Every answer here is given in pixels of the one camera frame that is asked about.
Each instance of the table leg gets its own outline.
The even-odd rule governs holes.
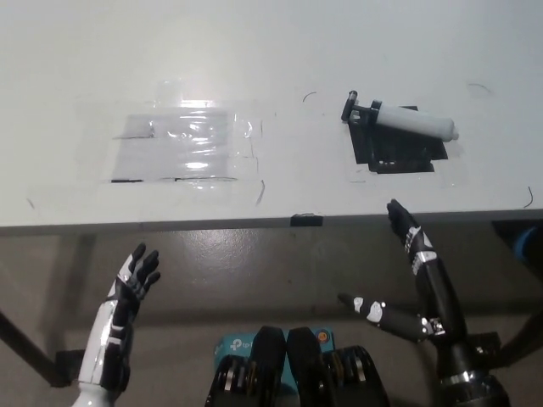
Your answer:
[[[0,339],[52,387],[66,387],[70,380],[6,315],[0,311]]]

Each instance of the table surface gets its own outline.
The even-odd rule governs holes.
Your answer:
[[[437,219],[539,216],[541,14],[510,0],[4,2],[0,232],[349,224],[391,198]],[[165,83],[253,109],[254,178],[215,194],[108,182],[119,118]],[[353,165],[339,119],[352,89],[451,117],[452,159],[430,175]]]

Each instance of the robot forearm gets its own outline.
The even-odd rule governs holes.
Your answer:
[[[155,272],[158,252],[140,261],[144,253],[145,245],[140,244],[128,256],[98,309],[79,373],[81,394],[73,407],[110,407],[126,390],[132,323],[149,288],[160,278],[160,273]]]

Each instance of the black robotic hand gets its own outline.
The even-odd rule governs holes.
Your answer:
[[[373,325],[398,337],[429,339],[438,354],[437,375],[446,406],[508,407],[500,383],[481,364],[443,261],[415,218],[396,200],[388,205],[393,232],[407,253],[419,297],[419,313],[383,301],[340,294],[339,300]]]
[[[467,335],[463,313],[443,262],[415,218],[398,201],[388,205],[392,230],[400,238],[415,278],[420,312],[413,314],[384,301],[341,293],[339,299],[372,324],[398,337],[420,342],[455,342]]]
[[[141,243],[128,256],[100,304],[79,374],[80,383],[99,385],[113,399],[126,390],[130,379],[132,323],[145,295],[160,278],[156,271],[159,252],[154,250],[143,259],[145,249]]]

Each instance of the white plastic tube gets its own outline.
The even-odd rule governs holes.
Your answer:
[[[381,105],[376,123],[424,136],[437,137],[444,142],[458,139],[458,131],[452,119],[434,117],[416,110]]]

